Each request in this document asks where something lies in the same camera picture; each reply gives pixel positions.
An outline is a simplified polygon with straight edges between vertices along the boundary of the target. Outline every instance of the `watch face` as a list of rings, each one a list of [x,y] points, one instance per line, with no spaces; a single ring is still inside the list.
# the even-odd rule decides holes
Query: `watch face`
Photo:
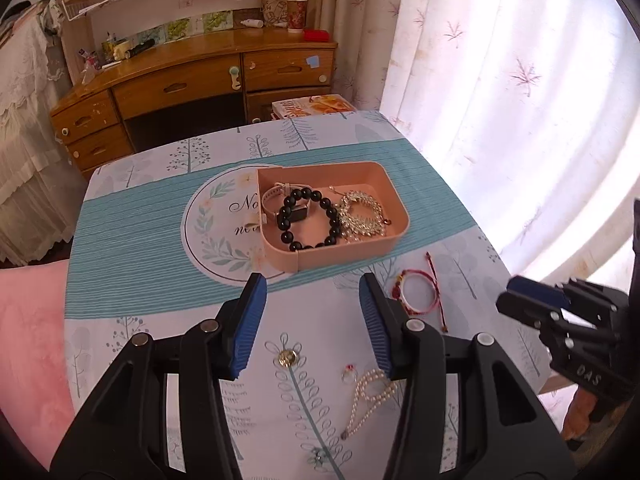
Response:
[[[300,205],[291,211],[290,222],[300,222],[306,218],[306,205]]]

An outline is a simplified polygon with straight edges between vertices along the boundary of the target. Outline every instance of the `table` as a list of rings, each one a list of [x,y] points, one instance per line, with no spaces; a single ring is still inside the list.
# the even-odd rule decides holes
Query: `table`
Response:
[[[348,160],[385,167],[410,215],[407,234],[378,260],[292,276],[272,269],[259,233],[241,227],[257,206],[255,167]],[[549,374],[546,350],[533,330],[495,309],[509,273],[446,183],[378,112],[243,126],[103,166],[82,206],[66,289],[66,362],[75,409],[132,334],[183,333],[215,316],[223,301],[238,297],[249,273],[260,270],[269,293],[254,350],[240,378],[222,384],[243,477],[381,478],[402,388],[358,433],[346,441],[337,437],[353,402],[354,384],[343,381],[342,371],[346,365],[359,374],[376,367],[357,283],[363,272],[374,272],[389,294],[401,269],[429,269],[426,251],[450,334],[493,333],[538,391]],[[424,300],[430,292],[416,282],[407,293]],[[436,312],[423,318],[440,327]],[[288,376],[273,358],[294,345],[303,365]],[[456,456],[455,385],[455,376],[448,377],[443,470]],[[176,391],[172,377],[168,441],[171,464],[180,468]],[[315,463],[319,446],[332,455]]]

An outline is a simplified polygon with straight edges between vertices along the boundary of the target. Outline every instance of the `red bracelet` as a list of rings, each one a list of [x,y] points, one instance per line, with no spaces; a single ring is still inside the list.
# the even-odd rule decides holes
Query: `red bracelet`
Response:
[[[419,315],[422,315],[422,314],[428,314],[434,308],[438,307],[440,309],[440,319],[442,321],[442,331],[446,333],[446,332],[449,331],[449,329],[447,328],[447,323],[445,322],[445,319],[444,319],[444,311],[442,309],[442,301],[440,299],[440,288],[438,287],[438,279],[436,277],[436,270],[433,267],[433,262],[431,261],[431,255],[429,253],[427,253],[425,258],[428,261],[429,266],[431,267],[431,272],[433,273],[433,276],[431,276],[430,274],[428,274],[424,270],[420,270],[420,269],[405,269],[399,274],[398,278],[396,279],[396,283],[394,284],[394,288],[391,290],[391,296],[395,300],[398,300],[400,302],[400,304],[404,307],[404,309],[407,311],[409,316],[419,316]],[[422,276],[433,287],[433,301],[431,301],[430,306],[428,306],[426,310],[416,310],[415,308],[413,308],[409,304],[409,302],[406,300],[406,297],[404,296],[404,281],[405,281],[405,277],[407,277],[409,274],[417,274],[418,276]]]

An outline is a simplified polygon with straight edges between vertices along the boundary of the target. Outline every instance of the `pearl necklace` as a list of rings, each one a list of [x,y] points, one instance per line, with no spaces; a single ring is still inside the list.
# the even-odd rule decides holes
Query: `pearl necklace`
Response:
[[[385,386],[385,389],[382,391],[381,394],[377,394],[373,396],[367,395],[367,392],[366,392],[367,386],[369,386],[370,383],[378,380],[386,380],[386,375],[382,370],[370,370],[358,380],[358,383],[356,384],[356,391],[353,394],[353,406],[351,408],[351,416],[349,418],[349,423],[347,424],[347,427],[340,434],[341,440],[346,440],[352,434],[358,431],[360,427],[364,424],[364,421],[369,418],[369,415],[371,415],[371,413],[373,413],[376,410],[376,408],[381,406],[383,402],[390,399],[391,396],[396,392],[396,389],[397,389],[396,384],[393,382],[390,382]],[[368,403],[370,403],[370,407],[354,427],[353,423],[356,418],[356,411],[358,410],[358,403],[360,402],[361,398],[366,400]]]

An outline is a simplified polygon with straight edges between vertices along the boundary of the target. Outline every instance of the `pink blanket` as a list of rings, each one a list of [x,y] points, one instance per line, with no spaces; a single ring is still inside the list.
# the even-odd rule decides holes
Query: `pink blanket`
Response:
[[[0,410],[49,468],[74,418],[65,372],[68,260],[0,270]]]

